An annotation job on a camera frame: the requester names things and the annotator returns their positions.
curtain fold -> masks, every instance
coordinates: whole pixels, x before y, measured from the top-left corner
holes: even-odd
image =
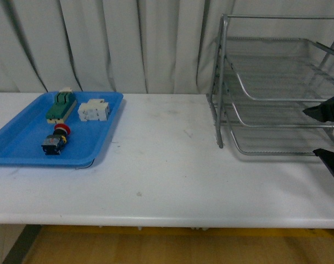
[[[80,91],[70,61],[62,10],[58,1],[14,1],[14,12],[36,70],[48,91]]]
[[[116,89],[146,93],[136,0],[103,1]]]
[[[100,0],[61,0],[76,76],[83,91],[115,91]]]
[[[0,91],[205,94],[222,13],[334,15],[334,0],[0,0]],[[329,46],[334,21],[232,19],[229,33]]]
[[[0,89],[45,92],[25,53],[24,46],[19,42],[10,16],[9,10],[6,10],[0,2]]]

metal wire rack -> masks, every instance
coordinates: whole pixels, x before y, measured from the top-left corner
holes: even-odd
[[[227,125],[246,155],[313,155],[334,151],[334,122],[320,123],[302,111],[334,96],[334,42],[326,47],[303,38],[227,36],[231,18],[334,19],[332,16],[223,15],[212,84],[207,94],[217,143]]]

plastic tray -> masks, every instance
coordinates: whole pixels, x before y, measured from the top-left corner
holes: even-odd
[[[117,92],[75,92],[77,105],[66,120],[71,129],[68,142],[60,155],[45,155],[41,144],[52,134],[46,112],[57,92],[39,96],[0,130],[0,164],[26,166],[87,167],[99,154],[115,118],[123,95]],[[92,98],[103,98],[110,106],[107,121],[79,119],[79,105]]]

wooden floor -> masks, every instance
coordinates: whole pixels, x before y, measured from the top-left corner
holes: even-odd
[[[334,230],[45,226],[33,263],[334,263]]]

